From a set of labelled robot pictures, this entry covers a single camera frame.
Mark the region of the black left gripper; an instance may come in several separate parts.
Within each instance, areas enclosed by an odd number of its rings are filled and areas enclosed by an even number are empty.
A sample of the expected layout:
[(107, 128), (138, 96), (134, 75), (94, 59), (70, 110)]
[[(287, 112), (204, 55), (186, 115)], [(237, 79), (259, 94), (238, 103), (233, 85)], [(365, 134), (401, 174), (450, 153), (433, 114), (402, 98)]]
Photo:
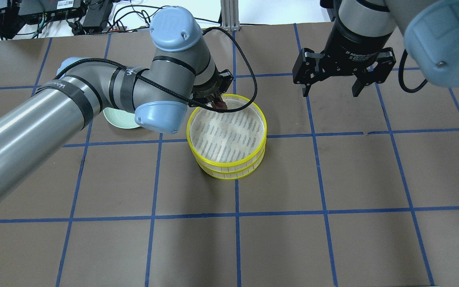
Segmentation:
[(214, 69), (212, 73), (205, 70), (195, 77), (192, 100), (203, 105), (219, 100), (222, 94), (227, 92), (233, 80), (234, 76), (228, 69), (223, 71)]

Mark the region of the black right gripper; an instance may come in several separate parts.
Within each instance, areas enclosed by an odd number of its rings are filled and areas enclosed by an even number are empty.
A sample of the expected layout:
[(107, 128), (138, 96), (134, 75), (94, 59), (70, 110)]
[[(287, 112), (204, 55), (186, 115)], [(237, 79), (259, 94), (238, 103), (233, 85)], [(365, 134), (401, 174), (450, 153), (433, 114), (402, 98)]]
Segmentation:
[[(302, 96), (307, 97), (311, 87), (330, 76), (351, 76), (352, 96), (358, 97), (363, 89), (374, 83), (384, 83), (396, 64), (391, 47), (384, 48), (391, 32), (379, 37), (367, 37), (348, 29), (335, 20), (322, 54), (302, 48), (292, 69), (293, 83), (301, 85)], [(372, 63), (374, 68), (367, 68)]]

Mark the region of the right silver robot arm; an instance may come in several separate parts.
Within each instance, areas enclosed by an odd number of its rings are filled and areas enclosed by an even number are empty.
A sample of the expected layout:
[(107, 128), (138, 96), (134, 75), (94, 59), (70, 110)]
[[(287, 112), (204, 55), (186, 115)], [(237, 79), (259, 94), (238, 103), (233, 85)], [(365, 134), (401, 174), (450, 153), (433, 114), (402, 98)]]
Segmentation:
[(403, 36), (398, 81), (415, 93), (427, 83), (459, 87), (459, 0), (321, 0), (333, 28), (321, 53), (303, 48), (292, 69), (294, 84), (308, 96), (330, 77), (355, 76), (352, 95), (384, 83), (397, 63), (386, 42)]

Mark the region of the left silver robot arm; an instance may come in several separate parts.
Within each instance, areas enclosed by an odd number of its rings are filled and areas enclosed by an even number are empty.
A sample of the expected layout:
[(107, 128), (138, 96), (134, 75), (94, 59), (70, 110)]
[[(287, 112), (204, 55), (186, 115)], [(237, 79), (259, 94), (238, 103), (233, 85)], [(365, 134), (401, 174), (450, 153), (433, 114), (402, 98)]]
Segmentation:
[(104, 109), (133, 115), (139, 127), (180, 129), (188, 107), (218, 108), (233, 75), (219, 71), (204, 31), (184, 7), (159, 9), (149, 25), (149, 68), (100, 58), (66, 59), (53, 80), (0, 118), (0, 202)]

